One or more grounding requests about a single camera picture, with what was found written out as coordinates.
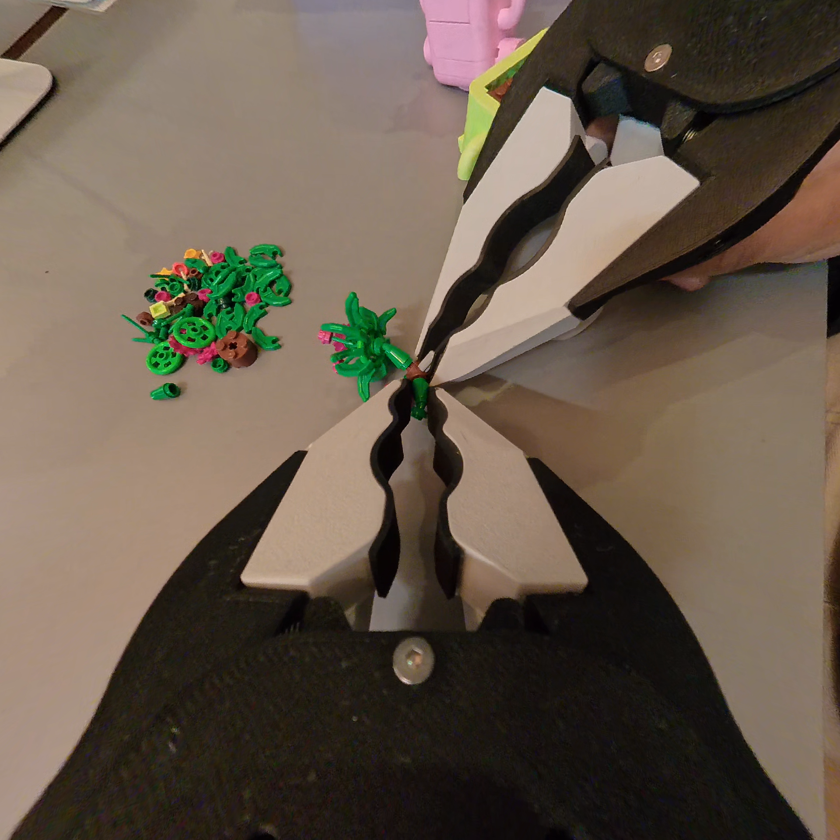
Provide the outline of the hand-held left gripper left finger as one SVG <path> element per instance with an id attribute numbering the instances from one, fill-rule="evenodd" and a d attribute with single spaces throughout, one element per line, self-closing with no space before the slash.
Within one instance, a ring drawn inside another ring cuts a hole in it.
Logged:
<path id="1" fill-rule="evenodd" d="M 308 447 L 241 573 L 245 586 L 329 597 L 353 629 L 368 627 L 399 561 L 388 480 L 410 412 L 409 382 L 394 381 Z"/>

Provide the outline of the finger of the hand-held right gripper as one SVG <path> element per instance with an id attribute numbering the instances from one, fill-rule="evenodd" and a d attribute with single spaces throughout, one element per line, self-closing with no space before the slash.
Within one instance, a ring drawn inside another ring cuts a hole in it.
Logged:
<path id="1" fill-rule="evenodd" d="M 520 242 L 559 212 L 595 168 L 571 98 L 543 87 L 466 198 L 426 315 L 416 358 L 464 361 L 451 335 L 504 276 Z"/>
<path id="2" fill-rule="evenodd" d="M 621 117 L 609 165 L 572 196 L 541 253 L 448 340 L 432 383 L 468 379 L 581 331 L 585 320 L 571 314 L 571 299 L 698 184 L 665 155 L 659 128 Z"/>

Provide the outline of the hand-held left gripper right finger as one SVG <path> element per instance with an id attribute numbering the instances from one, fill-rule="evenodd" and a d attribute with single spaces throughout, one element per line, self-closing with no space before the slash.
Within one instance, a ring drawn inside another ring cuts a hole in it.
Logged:
<path id="1" fill-rule="evenodd" d="M 501 598 L 582 592 L 587 576 L 525 454 L 438 388 L 427 424 L 445 486 L 435 570 L 445 595 L 460 598 L 467 630 Z"/>

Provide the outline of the green leafy toy plant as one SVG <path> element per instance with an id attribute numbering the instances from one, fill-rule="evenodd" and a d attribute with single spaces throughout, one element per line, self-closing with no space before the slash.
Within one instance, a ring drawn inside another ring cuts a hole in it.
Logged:
<path id="1" fill-rule="evenodd" d="M 387 325 L 397 310 L 390 308 L 382 314 L 361 305 L 358 295 L 351 291 L 344 302 L 345 324 L 334 322 L 321 326 L 320 337 L 334 348 L 330 357 L 332 367 L 342 377 L 354 379 L 360 399 L 371 397 L 371 385 L 383 381 L 396 369 L 392 358 Z"/>

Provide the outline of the person's right hand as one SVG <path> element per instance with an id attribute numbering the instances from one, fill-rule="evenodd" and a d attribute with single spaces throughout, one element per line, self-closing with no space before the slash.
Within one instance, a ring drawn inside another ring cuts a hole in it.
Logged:
<path id="1" fill-rule="evenodd" d="M 711 278 L 762 264 L 804 264 L 839 254 L 839 145 L 804 179 L 794 198 L 759 230 L 667 282 L 697 291 Z"/>

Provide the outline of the lime toy brick pot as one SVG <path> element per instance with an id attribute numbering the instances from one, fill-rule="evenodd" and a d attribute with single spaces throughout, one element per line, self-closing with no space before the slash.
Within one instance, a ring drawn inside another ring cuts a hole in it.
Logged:
<path id="1" fill-rule="evenodd" d="M 507 93 L 514 75 L 547 31 L 548 29 L 544 28 L 527 41 L 515 38 L 515 49 L 507 52 L 495 65 L 471 81 L 465 129 L 458 138 L 457 176 L 460 181 L 469 180 L 501 100 Z"/>

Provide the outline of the pink toy pot with plant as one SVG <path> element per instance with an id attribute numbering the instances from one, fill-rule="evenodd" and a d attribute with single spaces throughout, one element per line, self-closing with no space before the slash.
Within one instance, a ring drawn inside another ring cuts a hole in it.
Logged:
<path id="1" fill-rule="evenodd" d="M 470 83 L 522 43 L 517 26 L 525 1 L 420 1 L 426 20 L 426 63 L 438 82 L 467 91 Z"/>

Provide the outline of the pile of small toy pieces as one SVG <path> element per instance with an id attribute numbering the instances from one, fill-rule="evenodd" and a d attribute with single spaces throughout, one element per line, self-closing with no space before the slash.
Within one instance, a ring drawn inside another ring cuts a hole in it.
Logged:
<path id="1" fill-rule="evenodd" d="M 215 342 L 234 330 L 250 336 L 261 354 L 279 351 L 280 338 L 264 329 L 269 310 L 291 304 L 284 250 L 255 245 L 245 254 L 189 248 L 181 260 L 150 275 L 144 309 L 122 316 L 146 350 L 144 364 L 160 377 L 178 373 L 188 361 L 216 373 L 235 369 L 222 360 Z"/>

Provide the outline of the white monitor stand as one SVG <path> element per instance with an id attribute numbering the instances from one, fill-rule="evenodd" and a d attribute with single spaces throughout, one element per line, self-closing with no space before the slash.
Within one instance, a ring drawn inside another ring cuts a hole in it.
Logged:
<path id="1" fill-rule="evenodd" d="M 55 77 L 44 66 L 1 58 L 1 144 L 35 114 L 55 84 Z"/>

